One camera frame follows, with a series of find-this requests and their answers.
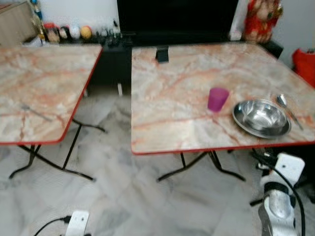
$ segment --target marble floor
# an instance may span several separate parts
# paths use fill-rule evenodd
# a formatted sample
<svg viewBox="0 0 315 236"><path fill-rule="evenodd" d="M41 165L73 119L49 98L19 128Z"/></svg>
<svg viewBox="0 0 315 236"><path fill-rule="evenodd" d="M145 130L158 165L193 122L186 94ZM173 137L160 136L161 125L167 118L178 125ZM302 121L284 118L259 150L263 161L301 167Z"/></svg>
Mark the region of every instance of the marble floor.
<svg viewBox="0 0 315 236"><path fill-rule="evenodd" d="M161 183L156 178L181 166L179 155L134 156L130 150L130 95L95 88L76 113L82 122L99 124L109 133L84 127L68 168L96 178L91 182L35 159L27 171L8 176L27 164L18 147L0 147L0 235L32 236L46 222L76 209L90 212L86 233L93 236L259 236L258 207L249 202L262 194L261 172L247 150L219 151L222 166L247 178L241 182L220 173L206 157L190 170ZM40 153L62 165L76 132L43 146ZM187 162L197 153L186 154ZM315 206L299 190L306 210L307 236L314 236ZM297 225L299 210L296 208ZM64 235L55 222L40 235Z"/></svg>

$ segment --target marble-pattern tabletop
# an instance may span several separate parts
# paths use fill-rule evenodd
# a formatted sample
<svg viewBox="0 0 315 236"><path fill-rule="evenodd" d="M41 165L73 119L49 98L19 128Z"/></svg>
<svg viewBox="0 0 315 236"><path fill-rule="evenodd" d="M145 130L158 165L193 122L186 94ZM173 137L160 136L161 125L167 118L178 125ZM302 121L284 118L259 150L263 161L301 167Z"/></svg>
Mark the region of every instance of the marble-pattern tabletop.
<svg viewBox="0 0 315 236"><path fill-rule="evenodd" d="M263 196L261 171L255 168L250 150L217 152L222 167L238 172L246 182L219 172L209 157L189 171L157 182L181 166L180 155L132 155L130 94L124 90L118 97L115 89L99 86L90 91L75 118L98 124L108 134L83 127L67 167L96 181L66 174L38 159L8 179L13 170L27 164L28 154L18 147L0 146L0 236L34 236L47 222L75 210L90 213L85 235L92 236L261 235L259 206L249 205ZM44 145L39 152L63 163L76 128L70 128L62 142ZM185 160L197 155L186 153ZM305 209L305 236L315 236L315 205L307 197L312 188L297 191ZM295 216L300 232L299 207ZM38 236L64 236L67 227L55 222Z"/></svg>
<svg viewBox="0 0 315 236"><path fill-rule="evenodd" d="M315 90L252 44L169 47L169 63L155 60L156 48L132 50L132 140L135 154L283 146L315 142ZM207 109L209 90L230 95L223 109ZM304 130L293 122L289 134L262 139L243 131L232 117L244 100L285 94Z"/></svg>
<svg viewBox="0 0 315 236"><path fill-rule="evenodd" d="M100 52L0 47L0 145L61 141Z"/></svg>

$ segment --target decorative ball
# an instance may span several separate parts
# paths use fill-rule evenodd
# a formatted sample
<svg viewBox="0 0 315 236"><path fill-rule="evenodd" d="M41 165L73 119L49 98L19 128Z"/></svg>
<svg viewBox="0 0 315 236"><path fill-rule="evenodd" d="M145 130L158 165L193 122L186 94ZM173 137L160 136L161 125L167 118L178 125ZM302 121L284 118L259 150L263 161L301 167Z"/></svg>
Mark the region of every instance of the decorative ball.
<svg viewBox="0 0 315 236"><path fill-rule="evenodd" d="M62 26L59 30L59 35L62 39L70 38L69 28L67 26Z"/></svg>
<svg viewBox="0 0 315 236"><path fill-rule="evenodd" d="M59 43L60 42L60 37L59 37L57 28L47 29L47 37L48 37L49 42L51 42L51 43Z"/></svg>
<svg viewBox="0 0 315 236"><path fill-rule="evenodd" d="M80 27L79 26L70 26L69 32L72 38L79 39L80 38Z"/></svg>
<svg viewBox="0 0 315 236"><path fill-rule="evenodd" d="M107 31L107 29L101 29L101 30L100 30L100 35L101 35L102 37L107 37L107 36L108 36L108 31Z"/></svg>
<svg viewBox="0 0 315 236"><path fill-rule="evenodd" d="M92 37L92 29L89 26L83 26L81 28L81 36L84 39L89 39Z"/></svg>

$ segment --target white wall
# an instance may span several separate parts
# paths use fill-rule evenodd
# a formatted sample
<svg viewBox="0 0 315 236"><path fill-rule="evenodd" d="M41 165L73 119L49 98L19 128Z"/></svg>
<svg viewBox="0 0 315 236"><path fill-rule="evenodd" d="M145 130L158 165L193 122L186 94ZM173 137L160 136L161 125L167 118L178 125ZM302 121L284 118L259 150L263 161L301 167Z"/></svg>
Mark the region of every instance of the white wall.
<svg viewBox="0 0 315 236"><path fill-rule="evenodd" d="M248 2L239 0L232 30L243 30ZM292 67L296 49L315 47L315 0L282 0L282 5L284 15L273 30L273 40L284 47L280 60Z"/></svg>
<svg viewBox="0 0 315 236"><path fill-rule="evenodd" d="M113 25L117 22L116 0L40 0L44 21L57 25Z"/></svg>

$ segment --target black cable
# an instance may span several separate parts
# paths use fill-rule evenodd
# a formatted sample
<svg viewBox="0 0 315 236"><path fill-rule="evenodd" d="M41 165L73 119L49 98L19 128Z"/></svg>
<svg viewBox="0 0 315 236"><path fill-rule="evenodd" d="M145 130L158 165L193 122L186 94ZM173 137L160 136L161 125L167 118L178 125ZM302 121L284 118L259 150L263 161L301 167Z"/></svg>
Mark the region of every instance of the black cable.
<svg viewBox="0 0 315 236"><path fill-rule="evenodd" d="M71 219L71 215L67 215L66 217L63 217L63 218L59 218L59 219L54 219L52 221L49 221L47 224L45 224L43 227L41 227L36 234L34 234L34 236L37 236L47 225L53 223L53 222L56 222L56 221L63 221L65 224L68 224L69 221Z"/></svg>
<svg viewBox="0 0 315 236"><path fill-rule="evenodd" d="M254 151L252 152L252 156L258 160L259 162L261 162L262 164L268 166L270 169L272 169L273 171L275 171L286 183L287 185L290 187L290 189L292 190L292 192L294 193L296 200L299 204L300 207L300 212L301 212L301 226L302 226L302 233L301 236L305 236L305 213L304 213L304 207L303 207L303 203L302 200L299 196L299 194L296 192L296 190L294 189L294 187L291 185L291 183L289 182L289 180L287 180L274 166L270 165L267 161L265 161L264 159L260 158L260 156Z"/></svg>

